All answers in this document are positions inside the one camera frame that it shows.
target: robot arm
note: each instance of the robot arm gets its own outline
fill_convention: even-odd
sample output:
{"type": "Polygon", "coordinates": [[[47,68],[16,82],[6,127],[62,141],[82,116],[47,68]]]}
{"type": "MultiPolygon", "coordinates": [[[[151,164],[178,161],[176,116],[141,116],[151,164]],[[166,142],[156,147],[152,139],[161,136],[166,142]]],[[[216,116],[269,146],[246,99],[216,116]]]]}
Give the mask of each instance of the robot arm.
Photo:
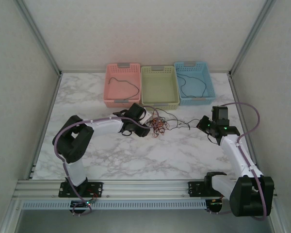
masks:
{"type": "Polygon", "coordinates": [[[205,183],[210,190],[216,190],[225,196],[230,203],[235,216],[262,216],[263,205],[261,195],[264,196],[267,215],[271,212],[274,182],[271,177],[264,177],[262,172],[251,160],[248,152],[241,154],[237,143],[240,136],[235,126],[229,125],[228,109],[223,106],[212,108],[212,120],[203,116],[197,128],[211,135],[221,146],[235,171],[236,182],[222,172],[210,172],[205,177],[205,183]],[[262,189],[259,193],[258,184],[253,172],[256,174],[262,189]]]}
{"type": "MultiPolygon", "coordinates": [[[[145,117],[147,116],[146,110],[138,104],[133,104],[129,110],[113,113],[110,117],[128,117],[139,122],[142,115],[144,115],[143,121],[145,121],[145,117]]],[[[78,116],[72,116],[60,131],[69,125],[81,121],[83,121],[83,119],[78,116]]],[[[134,132],[139,137],[145,137],[150,129],[141,128],[129,120],[111,118],[104,121],[77,125],[60,136],[57,142],[57,150],[65,158],[65,167],[75,187],[78,187],[87,180],[81,158],[83,157],[91,138],[107,133],[123,134],[125,131],[130,133],[134,132]]]]}

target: blue basket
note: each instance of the blue basket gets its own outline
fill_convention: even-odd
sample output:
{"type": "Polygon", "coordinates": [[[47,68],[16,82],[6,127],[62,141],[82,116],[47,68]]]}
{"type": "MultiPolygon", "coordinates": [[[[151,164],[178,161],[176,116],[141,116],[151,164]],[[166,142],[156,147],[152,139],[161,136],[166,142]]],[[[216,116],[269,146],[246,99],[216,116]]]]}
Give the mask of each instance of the blue basket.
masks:
{"type": "Polygon", "coordinates": [[[180,105],[211,104],[215,92],[206,62],[175,63],[180,105]]]}

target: plastic basket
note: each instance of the plastic basket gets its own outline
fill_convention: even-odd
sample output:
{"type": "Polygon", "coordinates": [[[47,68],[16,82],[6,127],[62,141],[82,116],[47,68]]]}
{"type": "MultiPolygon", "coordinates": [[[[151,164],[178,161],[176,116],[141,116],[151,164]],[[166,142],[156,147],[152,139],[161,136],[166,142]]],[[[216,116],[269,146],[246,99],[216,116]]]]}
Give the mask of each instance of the plastic basket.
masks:
{"type": "Polygon", "coordinates": [[[176,62],[175,69],[180,105],[212,103],[215,92],[206,62],[176,62]]]}
{"type": "Polygon", "coordinates": [[[179,105],[176,71],[173,66],[148,66],[141,68],[142,104],[175,110],[179,105]]]}
{"type": "Polygon", "coordinates": [[[131,107],[133,103],[140,102],[140,96],[140,64],[115,63],[107,65],[103,101],[108,108],[131,107]]]}

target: black wire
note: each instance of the black wire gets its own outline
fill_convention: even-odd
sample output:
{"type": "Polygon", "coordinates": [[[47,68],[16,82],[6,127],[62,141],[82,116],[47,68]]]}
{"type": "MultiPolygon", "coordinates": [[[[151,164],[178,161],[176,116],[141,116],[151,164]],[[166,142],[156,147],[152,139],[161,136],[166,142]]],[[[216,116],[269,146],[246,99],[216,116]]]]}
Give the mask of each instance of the black wire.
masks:
{"type": "MultiPolygon", "coordinates": [[[[118,79],[116,79],[115,77],[111,77],[111,78],[109,79],[109,83],[108,83],[108,84],[110,84],[111,79],[115,79],[115,80],[117,80],[118,82],[127,82],[127,83],[129,83],[130,85],[133,85],[134,87],[136,87],[136,88],[138,89],[138,92],[137,92],[136,95],[138,95],[139,92],[140,92],[140,89],[139,89],[136,85],[134,85],[134,84],[128,82],[127,80],[118,80],[118,79]]],[[[133,98],[133,97],[135,97],[136,95],[133,95],[133,96],[131,96],[131,97],[128,97],[128,98],[126,98],[126,99],[124,99],[124,100],[128,100],[128,99],[130,99],[130,98],[133,98]]]]}
{"type": "Polygon", "coordinates": [[[130,132],[130,134],[123,134],[124,132],[122,132],[122,135],[123,135],[123,136],[127,136],[127,137],[128,137],[128,136],[131,136],[131,135],[132,135],[132,131],[129,131],[129,132],[130,132]]]}
{"type": "Polygon", "coordinates": [[[182,78],[182,79],[184,80],[184,84],[180,87],[180,90],[181,90],[181,92],[182,92],[186,97],[197,98],[196,96],[187,96],[187,95],[183,92],[182,87],[186,84],[186,80],[185,80],[183,77],[180,77],[179,75],[181,75],[181,76],[185,76],[185,77],[188,77],[188,78],[192,78],[192,79],[197,79],[197,80],[201,81],[201,82],[205,85],[205,89],[204,89],[203,94],[202,94],[202,96],[201,96],[200,98],[204,97],[204,93],[205,93],[206,88],[207,88],[207,85],[206,85],[206,83],[205,83],[204,81],[202,81],[201,79],[199,79],[199,78],[197,78],[197,77],[191,77],[191,76],[188,76],[188,75],[185,75],[185,74],[178,74],[178,73],[177,73],[177,76],[178,76],[179,78],[182,78]]]}
{"type": "Polygon", "coordinates": [[[190,126],[188,123],[186,123],[186,122],[184,122],[184,121],[182,121],[182,120],[179,120],[179,119],[177,119],[177,118],[176,118],[176,119],[166,120],[165,122],[173,121],[173,120],[176,120],[176,121],[177,121],[177,126],[171,128],[171,129],[168,129],[168,130],[173,130],[173,129],[175,129],[175,128],[178,128],[178,129],[180,129],[180,128],[189,128],[189,130],[191,129],[191,126],[190,126]],[[178,125],[180,125],[179,122],[182,122],[181,125],[187,125],[187,126],[181,126],[181,127],[178,127],[178,125]]]}
{"type": "Polygon", "coordinates": [[[191,123],[191,122],[194,121],[194,120],[200,120],[200,119],[193,119],[193,120],[190,120],[190,121],[187,122],[186,124],[189,124],[189,123],[191,123]]]}
{"type": "Polygon", "coordinates": [[[211,143],[218,145],[218,143],[215,143],[215,142],[213,142],[213,141],[210,140],[210,138],[209,138],[209,134],[207,134],[207,138],[208,138],[208,140],[209,140],[211,143]]]}
{"type": "Polygon", "coordinates": [[[141,120],[142,120],[143,118],[145,118],[145,116],[146,116],[146,109],[143,108],[143,110],[144,110],[144,114],[145,114],[145,115],[144,115],[142,118],[140,118],[139,121],[141,121],[141,120]]]}
{"type": "Polygon", "coordinates": [[[182,120],[179,120],[174,114],[168,113],[168,112],[166,112],[165,110],[163,110],[161,108],[156,108],[156,109],[161,110],[161,111],[163,111],[163,112],[165,112],[165,113],[167,113],[169,115],[172,115],[175,118],[175,119],[165,120],[165,122],[172,121],[172,120],[176,120],[177,121],[176,127],[173,127],[171,129],[168,129],[168,130],[173,130],[175,128],[178,128],[178,129],[180,129],[180,128],[189,128],[189,130],[191,130],[191,126],[188,123],[186,123],[186,122],[184,122],[182,120]],[[183,124],[186,124],[187,126],[178,127],[179,122],[182,122],[183,124]]]}
{"type": "Polygon", "coordinates": [[[172,116],[176,119],[176,121],[177,121],[177,126],[176,126],[176,127],[178,127],[179,120],[178,120],[178,118],[177,118],[174,114],[168,113],[168,112],[166,112],[165,110],[160,109],[160,108],[156,108],[156,109],[161,110],[161,111],[163,111],[163,112],[165,112],[165,113],[167,113],[167,114],[169,114],[169,115],[172,115],[172,116]]]}

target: electronic component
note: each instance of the electronic component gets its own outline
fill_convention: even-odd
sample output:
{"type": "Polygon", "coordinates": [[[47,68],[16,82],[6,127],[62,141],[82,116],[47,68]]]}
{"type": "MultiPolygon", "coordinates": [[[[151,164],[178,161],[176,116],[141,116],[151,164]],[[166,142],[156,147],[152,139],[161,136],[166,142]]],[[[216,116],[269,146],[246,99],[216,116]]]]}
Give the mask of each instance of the electronic component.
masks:
{"type": "Polygon", "coordinates": [[[220,145],[223,136],[229,134],[240,135],[235,126],[229,125],[227,107],[213,106],[211,111],[212,121],[209,120],[209,117],[203,116],[197,125],[198,129],[214,137],[217,140],[218,145],[220,145]]]}
{"type": "MultiPolygon", "coordinates": [[[[142,119],[141,116],[144,115],[145,113],[146,113],[146,109],[134,103],[128,110],[122,110],[121,112],[117,112],[113,114],[118,117],[128,117],[130,119],[133,119],[139,122],[142,119]]],[[[122,135],[129,136],[132,134],[132,132],[134,132],[139,137],[145,137],[150,132],[150,129],[142,128],[139,125],[134,124],[132,121],[128,119],[123,119],[122,122],[123,122],[123,127],[120,130],[122,135]],[[123,134],[125,131],[130,132],[130,134],[128,135],[123,134]]]]}

